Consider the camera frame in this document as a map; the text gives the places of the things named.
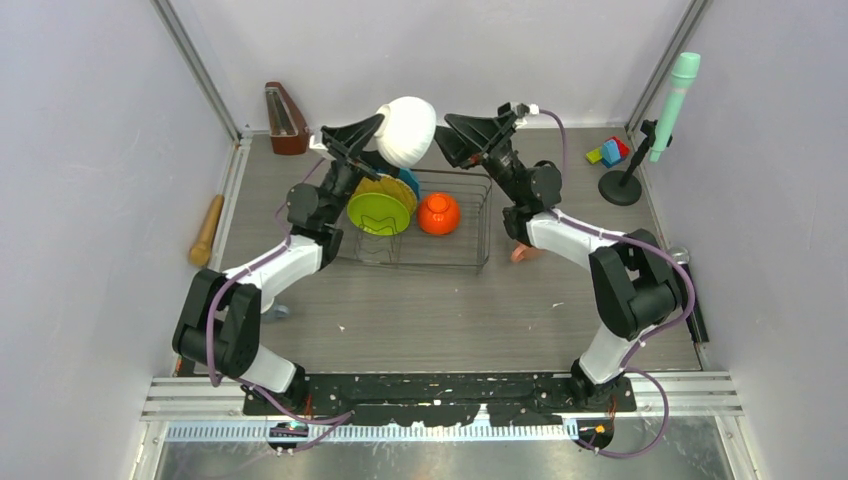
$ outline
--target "yellow block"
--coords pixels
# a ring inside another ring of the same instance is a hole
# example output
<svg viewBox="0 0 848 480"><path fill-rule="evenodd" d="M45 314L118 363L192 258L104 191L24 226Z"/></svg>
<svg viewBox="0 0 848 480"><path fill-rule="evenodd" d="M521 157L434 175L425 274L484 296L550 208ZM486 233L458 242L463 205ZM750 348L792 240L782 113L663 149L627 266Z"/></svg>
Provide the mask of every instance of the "yellow block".
<svg viewBox="0 0 848 480"><path fill-rule="evenodd" d="M604 156L601 155L600 147L596 148L596 149L594 149L591 152L586 154L586 160L589 160L589 163L591 163L592 165L600 162L601 159L603 159L603 158L604 158Z"/></svg>

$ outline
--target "red block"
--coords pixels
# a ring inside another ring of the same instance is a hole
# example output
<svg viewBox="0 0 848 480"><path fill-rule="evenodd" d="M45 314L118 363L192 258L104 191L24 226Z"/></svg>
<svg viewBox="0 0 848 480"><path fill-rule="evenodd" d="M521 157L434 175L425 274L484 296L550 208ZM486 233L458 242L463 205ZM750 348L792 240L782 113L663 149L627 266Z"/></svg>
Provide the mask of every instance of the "red block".
<svg viewBox="0 0 848 480"><path fill-rule="evenodd" d="M630 149L627 148L627 145L624 144L618 137L610 137L606 141L615 140L615 144L618 145L618 153L621 154L621 158L627 158L630 155Z"/></svg>

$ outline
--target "colorful block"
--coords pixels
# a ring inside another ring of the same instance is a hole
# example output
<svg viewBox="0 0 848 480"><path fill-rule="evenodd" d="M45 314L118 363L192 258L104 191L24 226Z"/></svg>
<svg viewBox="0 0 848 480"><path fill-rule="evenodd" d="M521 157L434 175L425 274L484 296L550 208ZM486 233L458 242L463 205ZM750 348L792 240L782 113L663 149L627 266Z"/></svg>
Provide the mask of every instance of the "colorful block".
<svg viewBox="0 0 848 480"><path fill-rule="evenodd" d="M603 155L603 159L601 159L601 163L604 164L607 168L612 168L623 160L621 157L621 152L618 151L618 144L615 143L615 140L607 140L601 146L601 155Z"/></svg>
<svg viewBox="0 0 848 480"><path fill-rule="evenodd" d="M596 149L594 149L591 152L586 154L586 160L588 160L589 163L591 163L592 165L600 162L603 158L604 158L604 156L601 155L601 148L600 147L598 147L598 148L596 148Z"/></svg>
<svg viewBox="0 0 848 480"><path fill-rule="evenodd" d="M615 141L615 144L618 145L618 153L620 153L623 158L627 158L627 156L630 155L630 148L628 148L627 145L618 137L613 136L607 139L607 141L610 140Z"/></svg>

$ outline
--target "orange object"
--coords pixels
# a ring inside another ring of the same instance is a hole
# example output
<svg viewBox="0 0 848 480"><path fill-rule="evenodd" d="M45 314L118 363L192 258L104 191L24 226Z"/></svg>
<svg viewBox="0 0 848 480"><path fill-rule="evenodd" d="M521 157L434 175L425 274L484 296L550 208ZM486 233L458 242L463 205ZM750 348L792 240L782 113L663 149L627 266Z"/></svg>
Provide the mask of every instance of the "orange object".
<svg viewBox="0 0 848 480"><path fill-rule="evenodd" d="M460 220L459 204L447 193L431 193L418 206L418 226L431 235L447 235Z"/></svg>
<svg viewBox="0 0 848 480"><path fill-rule="evenodd" d="M218 230L218 219L221 218L221 210L224 208L224 196L215 195L212 199L212 204L209 205L209 211L206 212L206 218L203 219L203 225L200 227L200 233L197 235L197 241L192 245L188 252L188 261L193 265L202 267L209 263L209 257L212 256L212 241L215 240L215 232Z"/></svg>
<svg viewBox="0 0 848 480"><path fill-rule="evenodd" d="M533 260L544 252L544 250L536 247L528 247L521 242L515 243L515 250L512 251L512 255L509 257L512 263L518 263L522 260Z"/></svg>

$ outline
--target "microphone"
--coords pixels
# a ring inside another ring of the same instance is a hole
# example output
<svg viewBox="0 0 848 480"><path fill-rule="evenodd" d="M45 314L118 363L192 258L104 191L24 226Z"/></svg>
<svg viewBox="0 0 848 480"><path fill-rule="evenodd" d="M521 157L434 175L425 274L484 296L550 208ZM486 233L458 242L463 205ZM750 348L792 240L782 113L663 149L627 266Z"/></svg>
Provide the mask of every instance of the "microphone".
<svg viewBox="0 0 848 480"><path fill-rule="evenodd" d="M680 108L683 106L683 99L686 98L686 92L689 87L695 82L695 77L698 76L698 67L701 65L701 56L697 53L683 52L674 63L674 68L671 70L671 90L665 99L662 115L657 121L657 127L654 130L656 141L651 147L651 161L656 162L660 159L660 155L668 145L668 139L671 137L671 131L674 129L674 123L677 121L677 115L680 113Z"/></svg>

